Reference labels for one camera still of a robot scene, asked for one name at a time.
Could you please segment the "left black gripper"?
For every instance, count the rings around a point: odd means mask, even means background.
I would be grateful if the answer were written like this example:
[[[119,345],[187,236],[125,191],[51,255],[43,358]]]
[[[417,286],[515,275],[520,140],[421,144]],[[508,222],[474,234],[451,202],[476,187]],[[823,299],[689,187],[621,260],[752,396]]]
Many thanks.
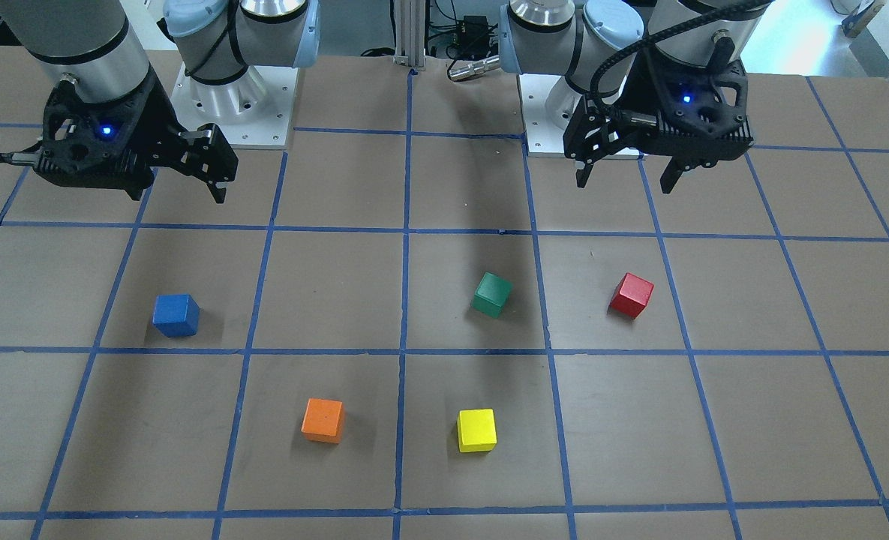
[[[659,180],[663,194],[697,163],[742,157],[755,143],[747,90],[742,59],[714,73],[669,57],[634,58],[615,103],[582,98],[572,113],[563,141],[575,184],[586,188],[596,161],[625,148],[671,157]]]

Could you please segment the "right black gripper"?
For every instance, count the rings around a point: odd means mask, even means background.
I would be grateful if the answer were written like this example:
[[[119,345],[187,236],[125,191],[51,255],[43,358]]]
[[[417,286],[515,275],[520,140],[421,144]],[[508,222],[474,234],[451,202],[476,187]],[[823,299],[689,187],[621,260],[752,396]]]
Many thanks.
[[[156,75],[105,103],[84,102],[81,86],[61,76],[47,98],[41,141],[0,151],[0,164],[33,167],[57,187],[121,189],[134,201],[152,185],[152,168],[166,167],[204,182],[225,203],[239,159],[218,124],[184,132]]]

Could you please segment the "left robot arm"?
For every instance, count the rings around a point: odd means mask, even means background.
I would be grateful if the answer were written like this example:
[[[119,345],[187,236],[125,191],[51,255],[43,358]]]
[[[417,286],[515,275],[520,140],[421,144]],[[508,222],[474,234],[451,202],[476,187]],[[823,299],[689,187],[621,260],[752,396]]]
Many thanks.
[[[743,46],[767,1],[512,1],[498,23],[503,71],[562,78],[575,95],[562,152],[584,188],[625,149],[669,158],[669,194],[685,173],[735,161],[754,145]]]

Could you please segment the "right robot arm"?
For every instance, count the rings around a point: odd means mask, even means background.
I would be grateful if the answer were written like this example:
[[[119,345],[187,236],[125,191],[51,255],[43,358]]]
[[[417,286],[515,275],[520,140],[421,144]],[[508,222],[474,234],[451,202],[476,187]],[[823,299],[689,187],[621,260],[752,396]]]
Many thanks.
[[[134,201],[163,167],[197,178],[222,204],[239,165],[224,127],[274,109],[259,68],[309,68],[320,50],[317,1],[165,2],[158,26],[203,116],[190,129],[118,1],[0,1],[0,14],[54,82],[36,143],[0,151],[0,163]]]

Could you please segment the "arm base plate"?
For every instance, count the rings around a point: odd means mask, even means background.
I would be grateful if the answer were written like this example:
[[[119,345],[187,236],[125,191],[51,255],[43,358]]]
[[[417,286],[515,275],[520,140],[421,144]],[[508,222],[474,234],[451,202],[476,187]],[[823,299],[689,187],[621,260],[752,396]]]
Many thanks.
[[[171,103],[187,128],[218,125],[235,149],[287,149],[302,70],[250,66],[241,78],[204,85],[180,73]]]
[[[563,76],[547,74],[522,74],[518,87],[530,156],[563,157],[563,135],[578,93]]]

